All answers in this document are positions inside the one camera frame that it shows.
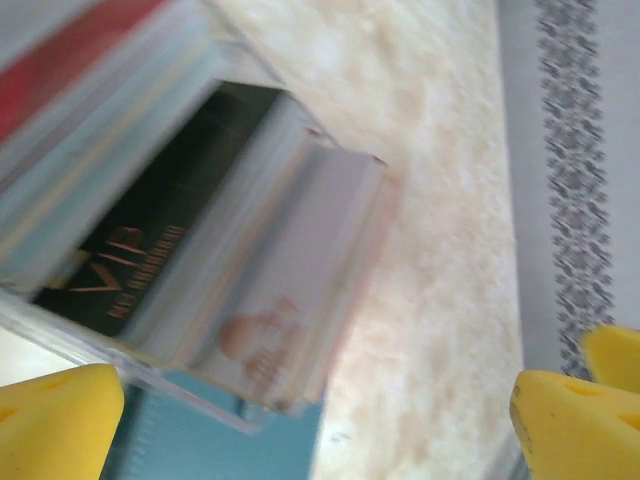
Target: patterned fabric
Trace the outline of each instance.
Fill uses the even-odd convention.
[[[589,378],[579,338],[613,322],[596,1],[536,6],[562,371]]]

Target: stack of cards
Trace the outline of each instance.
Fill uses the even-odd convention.
[[[3,108],[0,286],[25,309],[0,318],[37,317],[158,385],[187,375],[300,413],[377,250],[387,169],[327,142],[290,93],[225,81],[227,46],[190,0],[121,3],[79,9],[14,63],[54,72],[42,49],[93,45],[61,61],[64,82],[31,85],[29,109]],[[106,44],[96,12],[118,25]]]

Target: beige marble surface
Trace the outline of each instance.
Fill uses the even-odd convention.
[[[491,476],[521,368],[494,2],[219,3],[343,145],[405,185],[315,476]]]

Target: clear plastic case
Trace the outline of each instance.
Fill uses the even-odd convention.
[[[99,118],[92,108],[101,105],[104,97],[120,87],[118,84],[120,77],[129,78],[128,81],[133,82],[132,85],[135,81],[138,84],[149,82],[149,86],[153,89],[161,79],[154,78],[151,81],[152,77],[159,77],[161,71],[171,72],[172,68],[175,70],[175,65],[172,67],[167,63],[171,61],[171,55],[167,53],[167,60],[164,61],[161,55],[163,51],[166,53],[167,49],[180,48],[180,42],[175,41],[165,42],[167,46],[163,47],[163,35],[166,36],[168,32],[183,38],[183,43],[199,45],[198,52],[194,54],[193,64],[199,68],[200,76],[198,77],[196,72],[193,74],[196,78],[191,83],[187,81],[188,79],[183,83],[174,82],[173,85],[177,85],[178,90],[165,89],[165,94],[172,92],[173,97],[178,98],[179,101],[164,105],[164,115],[160,111],[157,112],[153,117],[154,120],[149,122],[150,126],[145,130],[146,133],[142,137],[136,137],[138,139],[160,142],[162,136],[168,135],[172,129],[175,129],[180,118],[192,108],[191,105],[202,98],[202,94],[198,92],[206,86],[210,87],[212,82],[232,81],[286,90],[286,85],[274,69],[255,52],[224,11],[213,1],[198,3],[195,0],[144,0],[138,2],[139,5],[135,7],[131,4],[125,5],[127,2],[121,0],[103,0],[102,2],[78,0],[73,4],[65,4],[64,8],[62,5],[56,5],[59,11],[54,8],[48,16],[44,15],[41,18],[25,16],[24,12],[33,10],[37,3],[38,0],[25,2],[23,11],[18,11],[19,9],[16,10],[16,8],[10,11],[13,7],[9,6],[0,7],[0,10],[6,10],[5,14],[21,14],[22,16],[18,15],[18,17],[24,22],[20,38],[13,43],[7,42],[5,47],[0,48],[0,100],[11,99],[11,102],[3,104],[2,118],[0,118],[0,127],[2,127],[0,128],[2,133],[0,192],[11,191],[10,187],[17,178],[20,178],[20,181],[26,181],[25,185],[33,187],[46,182],[53,171],[59,172],[59,164],[54,165],[55,169],[52,172],[48,172],[46,168],[36,169],[35,173],[28,175],[25,180],[21,169],[35,163],[38,156],[43,155],[48,148],[57,149],[60,161],[64,162],[69,152],[65,150],[64,142],[60,143],[58,140],[64,138],[66,133],[78,125],[87,126],[84,142],[95,144],[103,141],[101,138],[92,138],[92,129],[89,127],[91,125],[95,127],[100,122],[114,123],[114,118],[118,116],[118,108],[124,104],[119,106],[117,102],[110,100],[113,118],[104,114]],[[91,27],[93,26],[94,30],[97,28],[94,23],[95,15],[98,14],[103,16],[104,25],[91,37]],[[60,33],[54,33],[53,37],[48,37],[52,34],[51,32],[57,31],[60,25],[65,25],[65,22],[73,19],[74,15],[76,18],[84,19],[85,23],[72,22],[69,24],[70,27],[64,27]],[[138,20],[146,18],[140,21],[147,21],[148,25],[140,27],[138,24],[134,28],[136,18]],[[132,37],[132,31],[135,31],[135,38]],[[67,48],[73,39],[77,43],[79,38],[84,38],[83,35],[92,38],[95,45],[87,41],[82,44],[82,51],[78,52],[77,58],[71,55],[72,58],[69,61],[63,59],[57,64],[52,62],[52,58],[57,58],[54,54],[59,56],[56,52]],[[48,47],[43,49],[38,47],[38,43],[42,43],[43,38],[53,38],[55,41],[45,42]],[[119,46],[119,41],[123,41],[123,47]],[[107,55],[108,58],[105,60],[101,57],[101,67],[97,69],[98,72],[94,76],[102,75],[103,81],[96,83],[95,78],[92,79],[91,75],[86,75],[86,71],[92,59],[95,60],[100,55]],[[136,68],[136,62],[145,55],[155,58],[157,66],[153,67],[152,64],[146,70],[140,69],[136,74],[138,78],[136,80],[135,75],[131,77],[131,70]],[[57,75],[44,75],[42,78],[48,80],[43,84],[29,84],[29,75],[35,72],[51,71],[55,71]],[[180,88],[190,90],[184,90],[183,97],[180,97]],[[21,91],[24,94],[23,97],[16,98],[17,91]],[[315,135],[316,141],[339,148],[333,137],[315,117],[302,105],[299,107],[299,111],[304,115],[303,120]],[[122,135],[127,134],[126,125],[122,125],[120,130]],[[82,135],[82,129],[76,135]],[[131,171],[139,168],[135,162],[130,162],[130,171],[119,170],[119,181],[126,176],[131,176]],[[109,174],[107,171],[98,170],[95,172],[95,177],[99,179]],[[102,193],[96,197],[98,203],[91,206],[82,205],[78,208],[79,217],[74,220],[88,222],[99,214],[103,203],[117,195],[112,188],[103,187],[102,190]],[[23,195],[24,198],[22,198],[20,191],[23,190],[14,190],[17,195],[15,201],[0,200],[0,223],[6,222],[8,227],[5,230],[5,236],[8,237],[13,235],[12,232],[16,228],[22,228],[19,223],[16,223],[18,226],[12,229],[11,220],[22,219],[25,205],[32,205],[33,202],[47,204],[45,197],[38,199]],[[34,217],[34,225],[39,218]],[[33,286],[41,284],[43,278],[50,275],[60,263],[60,259],[68,254],[69,245],[77,243],[77,240],[86,233],[86,231],[76,232],[78,238],[73,240],[69,240],[68,237],[56,240],[57,237],[47,237],[46,230],[36,229],[32,234],[35,243],[20,244],[26,245],[24,248],[21,247],[22,250],[20,248],[16,250],[12,245],[11,248],[7,247],[7,255],[9,253],[14,255],[16,262],[19,263],[24,261],[24,255],[30,254],[29,252],[42,250],[41,243],[44,245],[49,242],[50,246],[46,255],[40,257],[36,255],[30,260],[33,264],[33,269],[30,270],[31,276],[14,278],[11,276],[10,269],[0,272],[6,289],[6,291],[0,290],[0,325],[75,364],[111,363],[118,368],[124,382],[157,389],[242,432],[258,431],[270,414],[263,407],[252,405],[215,387],[210,387],[212,394],[209,396],[203,395],[203,386],[198,385],[198,394],[194,394],[190,388],[193,379],[183,381],[184,378],[179,373],[158,368],[154,362],[145,361],[138,352],[128,346],[87,328],[79,327],[69,320],[29,303]],[[0,254],[2,254],[2,245],[2,239],[0,239]]]

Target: yellow foam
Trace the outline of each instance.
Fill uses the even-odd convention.
[[[509,412],[535,480],[640,479],[640,395],[532,370]]]
[[[640,394],[640,332],[603,325],[585,334],[582,344],[598,383]]]
[[[0,479],[97,480],[123,406],[110,365],[0,388]]]

